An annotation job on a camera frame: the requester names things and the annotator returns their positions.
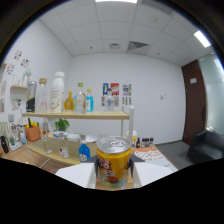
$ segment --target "bottle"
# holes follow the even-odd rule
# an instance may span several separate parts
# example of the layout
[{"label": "bottle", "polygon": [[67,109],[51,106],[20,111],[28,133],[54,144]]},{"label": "bottle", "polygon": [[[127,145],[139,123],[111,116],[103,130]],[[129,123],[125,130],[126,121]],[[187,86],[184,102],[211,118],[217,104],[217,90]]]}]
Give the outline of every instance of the bottle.
[{"label": "bottle", "polygon": [[51,144],[46,135],[46,131],[42,131],[42,135],[43,135],[43,137],[41,139],[42,139],[42,145],[44,148],[44,152],[47,154],[52,153]]},{"label": "bottle", "polygon": [[113,112],[114,111],[114,98],[111,94],[111,88],[107,89],[107,96],[104,99],[104,108],[106,112]]},{"label": "bottle", "polygon": [[35,99],[35,112],[46,113],[47,112],[47,79],[39,79],[39,86],[36,89]]},{"label": "bottle", "polygon": [[64,132],[59,132],[59,143],[58,143],[58,149],[59,154],[62,159],[66,159],[69,157],[69,151],[68,151],[68,144],[67,142],[62,138],[64,135]]},{"label": "bottle", "polygon": [[80,147],[79,147],[79,159],[80,162],[84,162],[87,159],[90,158],[90,149],[89,147],[86,145],[86,141],[85,140],[80,140]]},{"label": "bottle", "polygon": [[75,113],[84,114],[86,113],[86,95],[83,92],[83,83],[78,83],[78,93],[75,95]]},{"label": "bottle", "polygon": [[68,98],[65,100],[64,103],[65,111],[73,112],[74,111],[74,99],[72,97],[72,91],[68,91]]},{"label": "bottle", "polygon": [[140,148],[140,138],[138,137],[138,140],[136,142],[136,148]]},{"label": "bottle", "polygon": [[64,111],[64,72],[56,72],[50,93],[50,109],[52,113]]},{"label": "bottle", "polygon": [[93,96],[91,95],[91,89],[87,89],[87,96],[86,96],[86,112],[93,111]]}]

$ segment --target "glass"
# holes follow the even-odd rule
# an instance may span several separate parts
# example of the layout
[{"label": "glass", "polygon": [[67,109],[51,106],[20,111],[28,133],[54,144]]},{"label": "glass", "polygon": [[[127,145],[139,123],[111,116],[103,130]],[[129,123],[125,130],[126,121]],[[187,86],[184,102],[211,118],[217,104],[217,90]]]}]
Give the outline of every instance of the glass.
[{"label": "glass", "polygon": [[43,134],[42,145],[43,145],[43,148],[44,148],[44,152],[47,153],[47,154],[52,153],[51,144],[50,144],[50,141],[49,141],[49,139],[46,135],[46,131],[43,131],[42,134]]},{"label": "glass", "polygon": [[114,111],[114,98],[111,94],[111,88],[107,90],[107,96],[105,96],[104,100],[104,108],[106,112],[113,112]]},{"label": "glass", "polygon": [[78,93],[75,95],[75,113],[83,114],[86,112],[86,95],[83,92],[83,83],[78,83]]},{"label": "glass", "polygon": [[91,89],[87,89],[87,96],[86,96],[86,112],[93,111],[93,96],[91,95]]},{"label": "glass", "polygon": [[80,144],[81,145],[79,147],[79,159],[80,159],[80,162],[84,162],[90,158],[90,149],[86,145],[85,140],[81,140]]},{"label": "glass", "polygon": [[68,144],[63,139],[64,133],[65,132],[59,132],[59,143],[58,143],[59,154],[62,159],[66,159],[69,157]]}]

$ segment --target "ceiling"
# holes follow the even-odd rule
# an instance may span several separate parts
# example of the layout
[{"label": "ceiling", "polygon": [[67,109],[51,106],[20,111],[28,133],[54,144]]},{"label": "ceiling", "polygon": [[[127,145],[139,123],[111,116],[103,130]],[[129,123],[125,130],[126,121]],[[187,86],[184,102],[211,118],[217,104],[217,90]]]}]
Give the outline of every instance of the ceiling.
[{"label": "ceiling", "polygon": [[[194,25],[153,0],[138,0],[137,4],[72,0],[39,19],[73,57],[132,53],[184,66],[214,52],[196,39],[198,29]],[[119,48],[111,49],[110,44]]]}]

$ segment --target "pen holder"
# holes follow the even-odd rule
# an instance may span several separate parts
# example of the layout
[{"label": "pen holder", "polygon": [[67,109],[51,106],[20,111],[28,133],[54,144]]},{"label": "pen holder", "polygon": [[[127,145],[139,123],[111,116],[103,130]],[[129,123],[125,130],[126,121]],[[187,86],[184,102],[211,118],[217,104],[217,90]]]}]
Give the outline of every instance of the pen holder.
[{"label": "pen holder", "polygon": [[40,128],[39,128],[39,126],[32,127],[32,128],[26,128],[25,127],[25,131],[26,131],[26,138],[29,141],[34,142],[34,141],[40,139]]}]

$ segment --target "shelf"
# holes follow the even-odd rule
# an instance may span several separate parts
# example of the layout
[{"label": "shelf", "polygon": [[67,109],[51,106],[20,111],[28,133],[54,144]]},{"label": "shelf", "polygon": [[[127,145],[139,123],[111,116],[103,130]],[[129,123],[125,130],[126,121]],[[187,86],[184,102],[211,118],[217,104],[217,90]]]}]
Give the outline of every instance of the shelf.
[{"label": "shelf", "polygon": [[26,86],[19,86],[19,85],[12,85],[10,88],[11,89],[27,89]]},{"label": "shelf", "polygon": [[[81,164],[80,160],[79,160],[79,153],[78,153],[78,148],[80,146],[79,142],[70,142],[67,141],[68,143],[68,150],[69,150],[69,157],[66,159],[62,159],[59,151],[58,151],[58,142],[59,139],[57,138],[49,138],[50,140],[50,144],[52,147],[52,153],[50,154],[46,154],[44,152],[44,149],[42,147],[42,141],[41,139],[33,142],[32,144],[29,145],[29,148],[36,152],[39,153],[43,156],[46,156],[49,159],[55,160],[57,162],[61,162],[61,163],[65,163],[67,165],[75,165],[75,164]],[[96,143],[87,143],[86,144],[89,149],[90,149],[90,156],[93,157],[96,155]]]},{"label": "shelf", "polygon": [[93,111],[86,112],[86,114],[74,114],[73,112],[63,113],[23,113],[25,117],[45,117],[45,118],[64,118],[64,119],[97,119],[97,120],[129,120],[130,116],[128,113],[123,111],[104,112],[104,111]]}]

